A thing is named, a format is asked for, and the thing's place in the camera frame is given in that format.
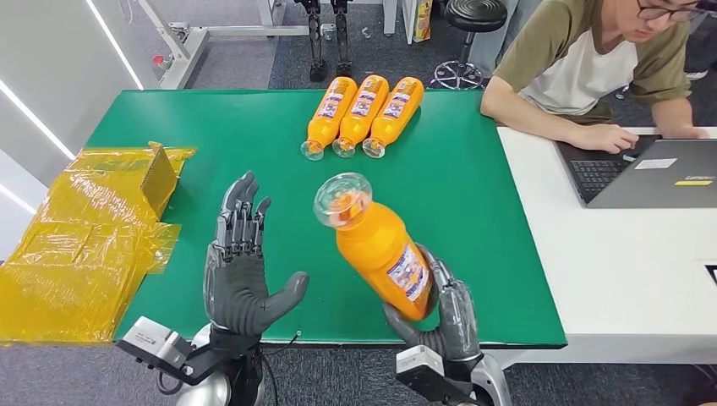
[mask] laptop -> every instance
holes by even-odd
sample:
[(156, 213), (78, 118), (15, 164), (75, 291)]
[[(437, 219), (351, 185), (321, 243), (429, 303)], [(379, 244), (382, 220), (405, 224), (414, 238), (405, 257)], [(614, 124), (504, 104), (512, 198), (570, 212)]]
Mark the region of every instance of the laptop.
[(557, 144), (586, 207), (717, 207), (717, 140), (642, 135), (615, 155)]

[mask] glasses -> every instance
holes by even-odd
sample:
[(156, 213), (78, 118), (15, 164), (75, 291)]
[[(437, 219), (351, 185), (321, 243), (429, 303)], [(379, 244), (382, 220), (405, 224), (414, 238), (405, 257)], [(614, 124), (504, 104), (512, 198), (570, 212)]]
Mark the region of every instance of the glasses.
[(679, 8), (677, 10), (670, 10), (668, 8), (654, 6), (645, 7), (640, 3), (640, 0), (638, 0), (638, 6), (640, 7), (640, 11), (638, 13), (638, 17), (640, 19), (659, 19), (665, 14), (669, 14), (670, 20), (672, 21), (690, 21), (696, 19), (703, 13), (701, 10), (697, 10), (695, 8)]

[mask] olive green t-shirt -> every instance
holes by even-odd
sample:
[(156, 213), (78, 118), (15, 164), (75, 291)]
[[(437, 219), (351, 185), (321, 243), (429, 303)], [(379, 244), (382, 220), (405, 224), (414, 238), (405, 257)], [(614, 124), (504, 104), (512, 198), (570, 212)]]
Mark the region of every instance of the olive green t-shirt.
[(689, 95), (684, 74), (688, 23), (642, 43), (602, 44), (602, 0), (544, 0), (494, 75), (553, 114), (582, 116), (632, 83), (631, 96), (653, 104)]

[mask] clear bottle cap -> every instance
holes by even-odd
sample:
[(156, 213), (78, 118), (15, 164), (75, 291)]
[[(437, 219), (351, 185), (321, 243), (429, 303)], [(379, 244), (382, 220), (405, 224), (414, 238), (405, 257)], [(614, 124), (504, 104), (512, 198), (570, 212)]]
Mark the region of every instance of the clear bottle cap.
[(371, 184), (360, 173), (339, 173), (321, 185), (314, 214), (329, 227), (346, 226), (363, 216), (371, 203)]
[(301, 153), (311, 161), (319, 161), (324, 157), (324, 147), (317, 141), (306, 140), (301, 144)]
[(366, 155), (372, 158), (381, 158), (386, 154), (386, 146), (376, 138), (367, 138), (361, 146)]
[(334, 152), (341, 158), (350, 158), (356, 151), (356, 146), (348, 138), (337, 138), (331, 143)]

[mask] yellow plastic wrap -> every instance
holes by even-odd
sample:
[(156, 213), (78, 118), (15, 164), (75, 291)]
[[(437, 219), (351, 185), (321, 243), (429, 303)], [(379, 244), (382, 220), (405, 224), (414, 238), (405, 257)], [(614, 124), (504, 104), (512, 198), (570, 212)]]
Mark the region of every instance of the yellow plastic wrap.
[(0, 343), (112, 339), (178, 224), (158, 222), (193, 148), (86, 149), (53, 182), (0, 266)]

